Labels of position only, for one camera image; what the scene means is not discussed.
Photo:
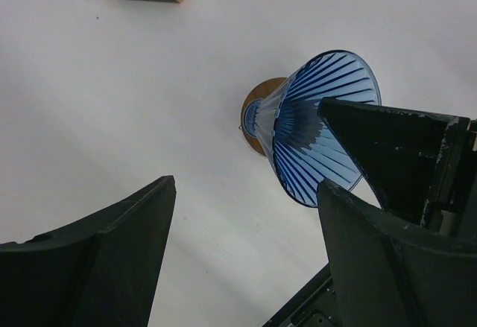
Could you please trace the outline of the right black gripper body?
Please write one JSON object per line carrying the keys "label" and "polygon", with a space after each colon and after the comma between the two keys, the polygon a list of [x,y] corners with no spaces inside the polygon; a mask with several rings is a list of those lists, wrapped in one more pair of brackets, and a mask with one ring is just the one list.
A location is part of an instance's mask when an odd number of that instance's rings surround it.
{"label": "right black gripper body", "polygon": [[476,237],[475,119],[446,125],[420,226],[452,238]]}

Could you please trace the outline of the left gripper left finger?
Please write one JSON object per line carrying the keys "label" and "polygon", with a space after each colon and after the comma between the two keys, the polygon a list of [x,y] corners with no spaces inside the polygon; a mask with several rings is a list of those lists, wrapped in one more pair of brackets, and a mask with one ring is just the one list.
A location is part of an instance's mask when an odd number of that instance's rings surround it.
{"label": "left gripper left finger", "polygon": [[173,176],[23,243],[1,245],[3,326],[146,326],[174,213]]}

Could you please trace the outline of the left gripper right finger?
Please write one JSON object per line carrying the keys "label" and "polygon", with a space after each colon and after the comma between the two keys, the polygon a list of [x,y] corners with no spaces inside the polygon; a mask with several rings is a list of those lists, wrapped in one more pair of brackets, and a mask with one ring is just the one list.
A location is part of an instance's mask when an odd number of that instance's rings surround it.
{"label": "left gripper right finger", "polygon": [[329,180],[318,213],[344,326],[475,326],[476,243],[376,208]]}

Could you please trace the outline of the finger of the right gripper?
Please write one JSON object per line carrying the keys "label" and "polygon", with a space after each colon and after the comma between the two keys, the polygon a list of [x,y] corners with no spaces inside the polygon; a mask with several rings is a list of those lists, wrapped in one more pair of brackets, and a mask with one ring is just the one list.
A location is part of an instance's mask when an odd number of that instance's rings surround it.
{"label": "finger of the right gripper", "polygon": [[318,115],[359,169],[380,206],[420,225],[446,125],[435,112],[325,98]]}

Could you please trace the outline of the blue glass dripper cone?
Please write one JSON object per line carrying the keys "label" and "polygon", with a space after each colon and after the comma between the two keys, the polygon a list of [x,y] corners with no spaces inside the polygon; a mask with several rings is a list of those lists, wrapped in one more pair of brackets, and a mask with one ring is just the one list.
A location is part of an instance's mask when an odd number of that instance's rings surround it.
{"label": "blue glass dripper cone", "polygon": [[350,191],[362,175],[318,115],[324,98],[382,103],[369,65],[346,50],[313,57],[263,98],[244,105],[243,133],[256,139],[287,195],[318,206],[318,185],[329,179]]}

